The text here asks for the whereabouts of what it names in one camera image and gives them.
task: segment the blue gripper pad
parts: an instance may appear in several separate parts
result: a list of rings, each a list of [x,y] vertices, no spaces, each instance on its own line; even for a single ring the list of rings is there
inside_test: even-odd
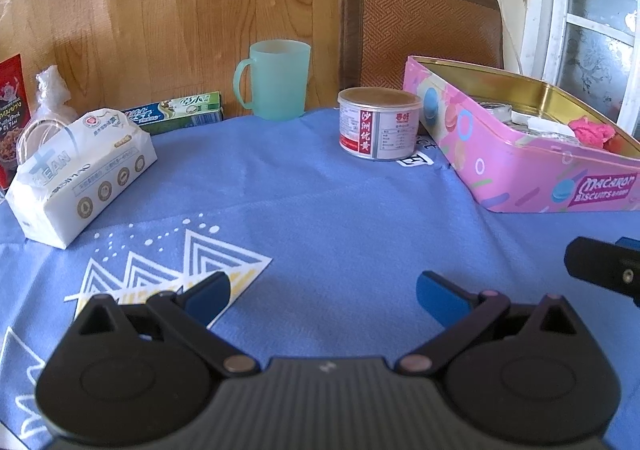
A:
[[[420,306],[448,328],[468,315],[472,307],[464,297],[444,287],[440,279],[432,271],[425,271],[418,277],[415,294]]]
[[[640,240],[629,239],[628,237],[622,237],[622,239],[616,242],[616,245],[620,247],[626,247],[629,249],[640,251]]]
[[[188,294],[184,311],[200,325],[208,326],[229,304],[231,282],[220,271],[197,284]]]

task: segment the pink cloth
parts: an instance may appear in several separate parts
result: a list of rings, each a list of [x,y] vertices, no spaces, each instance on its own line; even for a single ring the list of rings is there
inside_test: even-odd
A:
[[[604,148],[604,144],[616,134],[611,125],[592,123],[587,116],[574,119],[569,123],[569,128],[574,131],[580,143],[594,148]]]

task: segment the red label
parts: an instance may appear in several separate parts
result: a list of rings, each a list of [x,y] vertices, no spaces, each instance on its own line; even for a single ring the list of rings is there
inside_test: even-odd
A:
[[[358,151],[361,154],[371,155],[371,128],[373,114],[368,110],[360,110],[360,143]]]
[[[18,54],[0,64],[0,194],[14,178],[18,166],[15,144],[29,119]]]
[[[340,144],[345,148],[348,148],[349,150],[353,150],[354,152],[358,151],[358,143],[343,135],[340,136]]]
[[[578,189],[569,207],[626,199],[636,179],[638,179],[637,174],[585,177],[578,184]]]

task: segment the tin can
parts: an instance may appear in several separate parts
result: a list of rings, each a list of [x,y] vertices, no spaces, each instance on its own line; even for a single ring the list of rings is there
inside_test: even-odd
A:
[[[411,156],[422,100],[402,90],[359,86],[338,94],[340,146],[364,159],[395,161]]]

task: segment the toothpaste box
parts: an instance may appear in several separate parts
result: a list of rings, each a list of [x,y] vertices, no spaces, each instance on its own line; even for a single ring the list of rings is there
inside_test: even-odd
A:
[[[130,108],[124,113],[151,135],[223,120],[219,92],[168,99]]]
[[[6,200],[28,239],[65,249],[156,159],[127,116],[95,110],[18,166]]]

